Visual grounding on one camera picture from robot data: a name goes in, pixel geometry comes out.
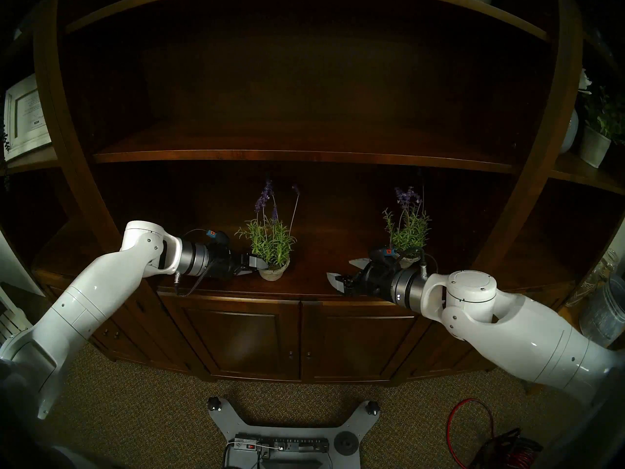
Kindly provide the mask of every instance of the red cable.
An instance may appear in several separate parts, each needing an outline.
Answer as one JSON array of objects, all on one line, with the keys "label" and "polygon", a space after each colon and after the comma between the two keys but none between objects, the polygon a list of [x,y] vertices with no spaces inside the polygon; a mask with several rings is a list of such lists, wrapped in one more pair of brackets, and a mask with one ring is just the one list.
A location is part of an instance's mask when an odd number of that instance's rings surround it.
[{"label": "red cable", "polygon": [[454,450],[451,448],[450,429],[451,429],[451,420],[454,418],[454,414],[456,413],[456,411],[460,407],[462,407],[462,405],[464,405],[467,402],[478,402],[481,406],[483,406],[486,409],[486,411],[488,412],[488,417],[491,420],[491,439],[495,438],[495,425],[494,425],[494,422],[492,420],[492,413],[491,413],[491,409],[490,408],[488,408],[483,402],[480,402],[480,400],[478,400],[476,398],[465,398],[464,400],[462,400],[462,402],[458,403],[458,405],[456,405],[454,407],[454,410],[451,411],[451,413],[449,414],[449,418],[447,419],[447,447],[449,448],[449,452],[450,452],[451,456],[454,458],[456,463],[462,469],[467,469],[467,467],[460,462],[460,459],[458,457],[456,457],[456,454],[455,454]]}]

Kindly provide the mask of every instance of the white flower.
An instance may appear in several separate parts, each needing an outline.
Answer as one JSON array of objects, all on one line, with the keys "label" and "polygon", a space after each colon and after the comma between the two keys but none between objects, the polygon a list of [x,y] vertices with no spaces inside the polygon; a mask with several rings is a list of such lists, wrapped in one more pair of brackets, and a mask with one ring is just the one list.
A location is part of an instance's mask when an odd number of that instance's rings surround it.
[{"label": "white flower", "polygon": [[582,69],[581,74],[579,74],[579,85],[577,86],[577,90],[583,94],[591,94],[590,91],[586,90],[590,84],[592,84],[592,82],[586,76],[586,69]]}]

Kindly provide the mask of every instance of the metal base plate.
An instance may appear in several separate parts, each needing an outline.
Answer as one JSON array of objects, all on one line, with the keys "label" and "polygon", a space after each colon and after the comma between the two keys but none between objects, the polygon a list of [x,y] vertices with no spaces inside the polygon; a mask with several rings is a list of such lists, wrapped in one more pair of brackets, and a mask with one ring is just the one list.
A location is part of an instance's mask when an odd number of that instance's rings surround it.
[{"label": "metal base plate", "polygon": [[[320,469],[359,469],[360,449],[352,455],[344,456],[339,454],[334,447],[334,438],[341,432],[351,432],[358,439],[358,444],[362,442],[365,434],[373,427],[380,417],[380,414],[369,415],[366,405],[369,401],[362,402],[354,411],[351,417],[340,427],[327,428],[290,428],[290,427],[261,427],[258,425],[248,425],[241,420],[241,417],[234,411],[232,405],[225,398],[219,399],[220,410],[209,410],[212,421],[221,430],[221,433],[229,442],[237,434],[258,435],[262,438],[272,439],[327,439],[330,444],[328,453],[298,453],[269,450],[269,464],[264,465],[261,460],[261,467],[266,469],[279,468],[278,461],[284,462],[305,462],[318,461],[321,463]],[[256,466],[258,455],[255,451],[235,450],[230,446],[226,466],[241,467],[249,469]]]}]

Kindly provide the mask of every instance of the picture frame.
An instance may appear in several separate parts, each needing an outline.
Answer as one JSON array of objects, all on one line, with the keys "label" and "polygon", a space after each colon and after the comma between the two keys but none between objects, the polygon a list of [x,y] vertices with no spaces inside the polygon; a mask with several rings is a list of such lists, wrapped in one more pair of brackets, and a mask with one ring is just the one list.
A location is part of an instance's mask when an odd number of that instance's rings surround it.
[{"label": "picture frame", "polygon": [[4,132],[10,145],[9,151],[3,148],[6,161],[51,142],[35,74],[7,90],[4,97]]}]

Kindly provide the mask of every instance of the green leaves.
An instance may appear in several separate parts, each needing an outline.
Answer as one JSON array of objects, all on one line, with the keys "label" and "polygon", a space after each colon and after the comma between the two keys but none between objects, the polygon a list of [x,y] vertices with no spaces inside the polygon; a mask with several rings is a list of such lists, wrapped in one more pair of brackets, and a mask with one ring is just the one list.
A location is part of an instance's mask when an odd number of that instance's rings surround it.
[{"label": "green leaves", "polygon": [[262,223],[256,220],[246,222],[246,227],[239,228],[235,235],[244,237],[252,242],[252,254],[258,255],[270,269],[277,269],[286,264],[295,237],[289,234],[289,229],[280,220],[263,218]]},{"label": "green leaves", "polygon": [[588,112],[586,124],[608,139],[620,139],[624,127],[625,97],[619,95],[615,101],[611,100],[604,86],[599,87],[599,93],[584,97],[584,107]]},{"label": "green leaves", "polygon": [[393,221],[393,214],[384,210],[386,231],[390,234],[390,247],[400,251],[414,251],[415,247],[424,247],[427,233],[430,230],[427,223],[430,221],[425,212],[419,213],[417,207],[402,210],[397,228]]}]

